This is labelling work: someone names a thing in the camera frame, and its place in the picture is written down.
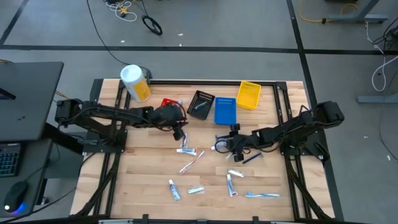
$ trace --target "black desk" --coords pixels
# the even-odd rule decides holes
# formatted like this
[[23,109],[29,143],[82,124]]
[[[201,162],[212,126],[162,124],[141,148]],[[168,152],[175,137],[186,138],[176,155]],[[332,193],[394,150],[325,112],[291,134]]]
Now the black desk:
[[18,175],[0,177],[1,205],[12,185],[25,180],[47,161],[56,161],[49,162],[48,167],[27,180],[29,188],[17,212],[10,214],[0,207],[1,218],[29,213],[41,200],[46,178],[57,177],[54,172],[48,174],[47,169],[65,164],[65,161],[57,161],[58,152],[52,150],[56,149],[54,142],[60,145],[60,150],[65,146],[81,155],[82,146],[75,139],[46,123],[62,68],[62,62],[0,63],[0,88],[16,96],[15,100],[0,100],[0,142],[26,145]]

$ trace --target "white plastic bottle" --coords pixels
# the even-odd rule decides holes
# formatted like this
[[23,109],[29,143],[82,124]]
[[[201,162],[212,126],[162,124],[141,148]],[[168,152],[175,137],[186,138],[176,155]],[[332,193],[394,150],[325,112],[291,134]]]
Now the white plastic bottle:
[[137,65],[128,65],[120,72],[120,78],[130,95],[139,103],[145,102],[150,97],[149,86],[142,70]]

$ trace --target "wooden tabletop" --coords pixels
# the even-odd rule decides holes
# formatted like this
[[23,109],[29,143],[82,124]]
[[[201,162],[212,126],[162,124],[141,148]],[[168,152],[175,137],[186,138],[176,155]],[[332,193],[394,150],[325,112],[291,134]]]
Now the wooden tabletop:
[[[118,83],[118,79],[104,80],[99,103],[114,106]],[[287,86],[292,114],[297,116],[301,105],[308,106],[304,85],[302,82],[287,82]],[[151,85],[151,98],[144,103],[131,101],[130,107],[156,108],[163,98],[170,98],[183,100],[183,106],[187,109],[197,90],[215,96],[236,97],[238,89],[239,86]],[[282,93],[280,97],[284,108]],[[228,126],[214,123],[214,105],[206,121],[188,115],[188,122],[183,127],[188,134],[188,147],[195,147],[198,152],[205,153],[184,175],[180,175],[179,170],[194,157],[176,153],[180,142],[174,141],[172,133],[153,128],[127,128],[128,139],[119,165],[111,217],[141,218],[143,214],[149,214],[149,218],[156,219],[252,220],[253,216],[258,216],[260,220],[294,219],[285,162],[279,151],[264,154],[263,158],[257,158],[246,165],[234,162],[232,158],[226,160],[225,154],[210,150],[216,134],[220,136],[229,133]],[[271,87],[262,87],[255,110],[237,107],[237,123],[241,124],[241,134],[278,125]],[[245,158],[256,153],[256,150],[252,150]],[[104,154],[96,154],[83,166],[71,214],[78,212],[96,190],[103,157]],[[323,211],[334,217],[321,162],[315,157],[303,156],[302,164],[308,191]],[[233,176],[233,186],[239,194],[233,198],[229,197],[226,186],[228,169],[244,172],[244,178]],[[169,179],[174,181],[180,192],[181,200],[177,202],[170,192]],[[199,185],[205,186],[204,194],[187,194],[188,189]],[[280,194],[280,197],[246,198],[246,192]],[[297,188],[296,192],[300,214],[304,217],[301,195]],[[104,212],[107,193],[104,195],[101,212]]]

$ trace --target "white cable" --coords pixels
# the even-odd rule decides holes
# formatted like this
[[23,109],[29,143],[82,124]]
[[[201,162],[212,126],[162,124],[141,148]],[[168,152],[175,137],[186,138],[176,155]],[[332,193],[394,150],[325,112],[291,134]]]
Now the white cable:
[[122,18],[122,17],[120,17],[120,16],[118,15],[118,12],[121,11],[121,8],[122,8],[122,7],[125,7],[125,8],[131,7],[131,2],[129,2],[129,1],[124,1],[124,2],[122,2],[122,3],[118,3],[118,2],[117,2],[117,3],[114,3],[114,4],[108,4],[108,2],[105,2],[105,4],[109,7],[109,9],[110,9],[111,11],[114,12],[114,14],[115,14],[115,16],[116,16],[117,18],[119,18],[119,19],[121,19],[121,20],[124,20],[124,21],[126,21],[126,22],[134,22],[134,21],[137,20],[137,14],[135,14],[135,13],[133,13],[133,12],[125,12],[125,14],[133,14],[133,15],[135,16],[135,18],[134,18],[133,20],[125,19],[125,18]]
[[[386,78],[386,74],[384,73],[384,67],[389,63],[386,63],[386,56],[384,55],[384,52],[381,50],[381,48],[377,45],[377,44],[374,44],[374,42],[370,39],[370,37],[369,37],[369,22],[368,21],[366,21],[365,22],[365,27],[366,27],[366,39],[370,42],[370,43],[372,43],[373,44],[373,47],[375,48],[375,49],[378,49],[378,50],[380,50],[380,52],[383,54],[383,57],[384,57],[384,62],[383,62],[383,65],[381,65],[378,69],[376,69],[376,71],[374,71],[374,73],[373,73],[373,75],[372,75],[372,86],[373,86],[373,88],[374,88],[374,90],[376,90],[376,91],[378,91],[378,92],[382,92],[382,91],[384,91],[385,89],[386,89],[386,83],[387,83],[387,78]],[[383,74],[383,88],[381,89],[381,90],[379,90],[377,87],[376,87],[376,85],[374,84],[374,76],[375,76],[375,74],[376,74],[376,72],[380,69],[380,68],[382,68],[382,74]]]

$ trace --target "blue toothpaste tube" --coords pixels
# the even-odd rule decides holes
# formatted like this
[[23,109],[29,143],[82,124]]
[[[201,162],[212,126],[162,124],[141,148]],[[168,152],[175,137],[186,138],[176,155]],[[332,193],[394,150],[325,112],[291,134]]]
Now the blue toothpaste tube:
[[175,186],[175,184],[173,183],[173,180],[169,180],[169,185],[170,185],[170,190],[172,191],[172,195],[174,200],[180,200],[181,196],[180,193],[177,190],[177,186]]
[[279,197],[279,194],[257,194],[246,192],[246,197]]
[[189,154],[191,156],[197,156],[198,150],[195,148],[185,148],[185,149],[177,149],[177,152]]
[[228,192],[229,192],[229,196],[230,197],[234,197],[237,196],[238,193],[236,192],[236,190],[234,190],[232,188],[232,178],[230,174],[226,175],[226,185],[228,186]]

